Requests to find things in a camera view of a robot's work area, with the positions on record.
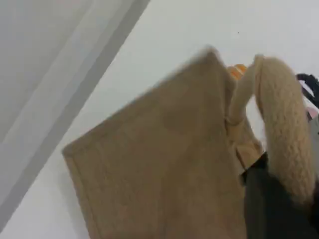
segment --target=fuzzy bag handle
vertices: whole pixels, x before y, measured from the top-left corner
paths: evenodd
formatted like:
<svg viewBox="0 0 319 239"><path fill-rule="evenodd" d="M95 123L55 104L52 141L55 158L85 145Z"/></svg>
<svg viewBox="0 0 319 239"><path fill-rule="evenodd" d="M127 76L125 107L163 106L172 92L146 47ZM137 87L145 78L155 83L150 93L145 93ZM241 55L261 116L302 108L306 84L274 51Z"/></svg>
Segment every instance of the fuzzy bag handle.
<svg viewBox="0 0 319 239"><path fill-rule="evenodd" d="M284 62L258 55L237 83L227 117L230 123L240 125L253 94L265 123L269 173L295 203L309 208L316 174L301 86Z"/></svg>

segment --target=white wall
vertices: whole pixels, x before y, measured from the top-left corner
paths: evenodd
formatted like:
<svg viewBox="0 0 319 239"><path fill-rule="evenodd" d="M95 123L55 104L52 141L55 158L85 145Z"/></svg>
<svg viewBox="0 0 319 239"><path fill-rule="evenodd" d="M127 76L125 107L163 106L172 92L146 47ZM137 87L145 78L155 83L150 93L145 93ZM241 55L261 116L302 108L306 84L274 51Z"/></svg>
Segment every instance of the white wall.
<svg viewBox="0 0 319 239"><path fill-rule="evenodd" d="M0 142L92 0L0 3Z"/></svg>
<svg viewBox="0 0 319 239"><path fill-rule="evenodd" d="M0 1L0 231L147 3Z"/></svg>

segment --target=black fabric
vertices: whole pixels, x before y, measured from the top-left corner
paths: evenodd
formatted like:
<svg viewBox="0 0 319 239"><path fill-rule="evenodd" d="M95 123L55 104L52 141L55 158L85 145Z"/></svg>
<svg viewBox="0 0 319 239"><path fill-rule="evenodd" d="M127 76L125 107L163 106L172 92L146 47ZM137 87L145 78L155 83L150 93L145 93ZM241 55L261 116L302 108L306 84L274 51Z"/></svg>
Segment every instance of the black fabric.
<svg viewBox="0 0 319 239"><path fill-rule="evenodd" d="M318 239L305 213L280 182L260 168L247 174L244 205L248 239Z"/></svg>
<svg viewBox="0 0 319 239"><path fill-rule="evenodd" d="M250 166L250 168L248 168L245 172L241 174L241 182L244 185L246 185L247 175L249 171L256 168L266 170L268 168L267 163L268 163L268 155L267 155L267 152L264 152L263 155L261 155L260 158L253 165Z"/></svg>
<svg viewBox="0 0 319 239"><path fill-rule="evenodd" d="M319 233L319 183L316 183L316 189L314 192L314 205L312 207L310 223Z"/></svg>
<svg viewBox="0 0 319 239"><path fill-rule="evenodd" d="M306 89L303 88L303 95L307 97L317 108L319 108L319 81L313 75L297 74L299 81L304 81L305 84L311 89L314 96L312 96Z"/></svg>

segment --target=orange object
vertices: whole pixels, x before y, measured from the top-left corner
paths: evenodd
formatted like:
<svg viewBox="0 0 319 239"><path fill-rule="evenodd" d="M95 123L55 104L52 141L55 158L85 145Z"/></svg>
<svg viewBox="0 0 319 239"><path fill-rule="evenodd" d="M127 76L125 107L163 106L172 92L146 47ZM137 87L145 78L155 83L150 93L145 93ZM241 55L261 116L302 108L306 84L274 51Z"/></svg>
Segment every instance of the orange object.
<svg viewBox="0 0 319 239"><path fill-rule="evenodd" d="M235 77L236 80L240 80L244 75L247 67L243 64L236 64L235 66L230 66L227 68L229 73Z"/></svg>

